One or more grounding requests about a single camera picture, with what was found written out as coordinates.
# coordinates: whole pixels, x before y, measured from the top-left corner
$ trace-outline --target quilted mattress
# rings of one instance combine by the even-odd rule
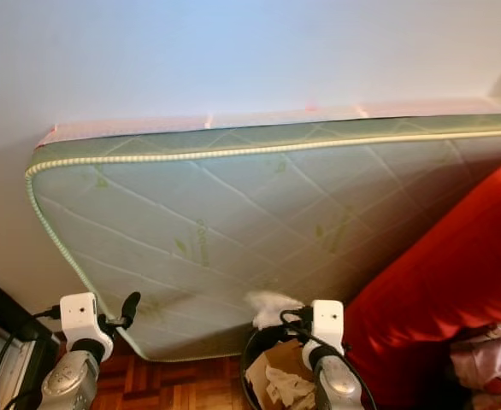
[[[138,354],[237,354],[247,292],[349,301],[501,164],[501,114],[314,118],[58,127],[28,195],[107,315],[142,293]]]

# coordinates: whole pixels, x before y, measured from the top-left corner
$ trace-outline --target white tissue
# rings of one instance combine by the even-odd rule
[[[285,407],[292,406],[295,401],[306,397],[315,390],[313,383],[302,379],[296,374],[288,374],[270,366],[266,366],[266,378],[277,389]]]
[[[290,410],[315,410],[317,407],[315,406],[315,393],[311,392],[303,399],[295,402]]]
[[[269,291],[250,292],[246,296],[246,301],[257,311],[252,320],[254,327],[262,330],[266,327],[281,325],[280,313],[283,310],[300,309],[304,304],[292,299],[289,296]],[[297,316],[288,314],[288,321],[299,320]]]

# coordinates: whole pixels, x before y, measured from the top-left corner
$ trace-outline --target black wire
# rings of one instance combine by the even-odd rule
[[[5,356],[5,354],[7,353],[8,349],[9,349],[9,346],[11,346],[11,343],[13,342],[13,339],[15,339],[15,336],[16,334],[22,329],[24,328],[26,325],[28,325],[28,323],[32,322],[33,320],[35,320],[36,318],[42,318],[44,316],[49,316],[50,315],[50,310],[47,310],[45,312],[42,312],[42,313],[36,313],[36,314],[33,314],[30,318],[28,318],[27,320],[25,320],[21,326],[19,326],[19,328],[16,330],[16,331],[12,331],[11,334],[9,335],[8,337],[8,340],[5,341],[5,344],[3,345],[2,347],[2,350],[0,350],[0,366],[2,365],[2,361],[3,361],[3,357]]]
[[[40,389],[33,389],[33,390],[25,391],[24,393],[19,393],[18,395],[16,395],[14,398],[12,398],[8,402],[8,404],[3,408],[3,410],[9,410],[11,408],[11,406],[13,406],[19,400],[24,399],[25,397],[28,397],[30,395],[36,395],[40,391],[41,391]]]
[[[319,337],[313,336],[311,333],[306,331],[305,329],[301,329],[295,325],[293,325],[291,322],[285,319],[286,314],[294,314],[294,315],[299,315],[298,310],[283,310],[280,313],[280,319],[283,325],[287,326],[289,329],[295,331],[296,333],[307,337],[310,340],[313,340],[314,342],[319,343],[323,348],[329,349],[335,356],[338,356],[344,364],[350,369],[350,372],[352,372],[355,377],[357,378],[357,381],[361,384],[362,388],[364,389],[365,393],[368,396],[368,399],[370,400],[370,406],[372,407],[373,410],[378,410],[378,407],[376,406],[376,402],[374,401],[374,398],[372,396],[372,392],[368,388],[367,384],[364,383],[364,380],[362,380],[361,375],[357,371],[357,369],[332,345],[328,344],[327,342],[321,340]]]

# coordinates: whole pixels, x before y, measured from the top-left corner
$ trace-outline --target red cloth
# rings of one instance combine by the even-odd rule
[[[350,360],[383,407],[427,399],[464,327],[501,322],[501,168],[350,304]]]

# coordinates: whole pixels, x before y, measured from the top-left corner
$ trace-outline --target wooden floor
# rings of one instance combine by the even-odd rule
[[[92,410],[250,410],[239,381],[239,358],[146,362],[115,354],[101,365]]]

